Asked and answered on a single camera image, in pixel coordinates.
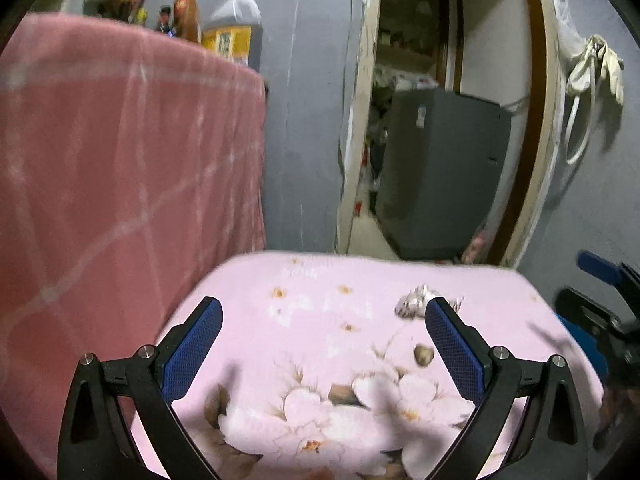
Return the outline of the operator right hand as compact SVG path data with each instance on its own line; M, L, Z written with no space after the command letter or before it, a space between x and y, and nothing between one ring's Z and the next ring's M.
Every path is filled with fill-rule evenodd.
M616 451L638 429L639 389L608 379L603 387L593 448L597 452Z

